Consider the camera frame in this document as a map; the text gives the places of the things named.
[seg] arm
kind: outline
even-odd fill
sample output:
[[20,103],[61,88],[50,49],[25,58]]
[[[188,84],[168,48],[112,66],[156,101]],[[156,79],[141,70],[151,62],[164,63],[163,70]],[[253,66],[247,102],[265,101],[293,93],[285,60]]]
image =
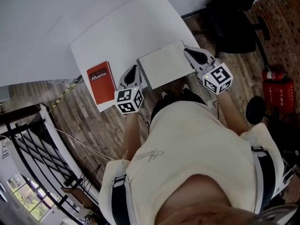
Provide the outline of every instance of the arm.
[[217,99],[222,109],[227,127],[239,136],[242,133],[247,132],[249,130],[248,123],[245,117],[234,105],[229,93],[227,91],[224,91],[217,95]]
[[122,156],[131,161],[136,151],[141,147],[140,126],[138,113],[128,114],[125,122],[125,135],[122,147]]

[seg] black chair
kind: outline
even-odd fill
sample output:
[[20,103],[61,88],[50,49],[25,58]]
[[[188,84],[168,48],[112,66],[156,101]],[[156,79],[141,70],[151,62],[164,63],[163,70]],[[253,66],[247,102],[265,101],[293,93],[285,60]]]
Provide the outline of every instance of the black chair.
[[251,24],[245,11],[248,11],[255,0],[213,0],[208,4],[211,23],[217,47],[217,57],[224,53],[251,53],[256,44],[261,50],[264,62],[268,65],[263,47],[255,30],[262,30],[264,38],[270,39],[268,27],[262,17],[259,24]]

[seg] shoe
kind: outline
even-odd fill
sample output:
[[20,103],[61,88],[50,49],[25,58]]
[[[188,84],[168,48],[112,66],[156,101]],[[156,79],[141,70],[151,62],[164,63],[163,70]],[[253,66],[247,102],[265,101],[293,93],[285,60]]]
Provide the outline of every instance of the shoe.
[[185,89],[191,90],[187,82],[184,82],[184,83],[182,84],[182,86],[181,86],[181,92],[183,93],[183,91],[184,91]]
[[165,98],[167,98],[168,96],[169,96],[169,94],[167,94],[166,91],[162,90],[162,91],[160,92],[160,97],[161,97],[161,99],[165,99]]

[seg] fire extinguisher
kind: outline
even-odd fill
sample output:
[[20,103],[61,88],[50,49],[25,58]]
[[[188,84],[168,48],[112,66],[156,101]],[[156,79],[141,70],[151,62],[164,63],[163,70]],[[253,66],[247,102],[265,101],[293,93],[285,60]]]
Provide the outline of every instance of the fire extinguisher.
[[282,81],[285,77],[285,73],[283,71],[263,71],[262,79],[265,80],[273,80],[273,81]]

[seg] wooden floor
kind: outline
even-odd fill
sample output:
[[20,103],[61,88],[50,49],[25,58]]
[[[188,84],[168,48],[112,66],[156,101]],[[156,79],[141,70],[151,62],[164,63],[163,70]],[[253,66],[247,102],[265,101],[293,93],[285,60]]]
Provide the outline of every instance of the wooden floor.
[[[205,29],[204,22],[200,16],[190,17],[185,22],[192,31]],[[215,53],[214,44],[210,42],[209,37],[197,35],[195,38],[200,47],[211,51],[213,54]],[[237,107],[244,113],[248,101],[253,96],[263,95],[261,73],[264,65],[260,53],[258,51],[249,54],[221,53],[220,60],[226,63],[234,75],[234,81],[229,92]],[[215,96],[198,83],[195,75],[167,84],[163,89],[176,93],[180,90],[183,81],[188,81],[192,91],[200,95],[216,114],[216,109],[212,106],[212,102],[216,100]],[[37,103],[44,103],[50,106],[65,89],[63,81],[12,85],[9,87],[11,100],[4,104],[5,112]],[[141,113],[147,121],[150,120],[152,109],[159,99],[159,92],[160,89],[145,91],[145,102]],[[114,159],[120,158],[124,134],[124,116],[120,115],[114,107],[99,113],[83,82],[63,98],[51,114],[59,129],[109,157]],[[145,142],[148,136],[148,128],[141,117],[140,126],[141,141]],[[99,164],[102,165],[96,177],[97,181],[101,183],[107,161],[66,135],[63,134],[63,137],[82,167],[93,172]]]

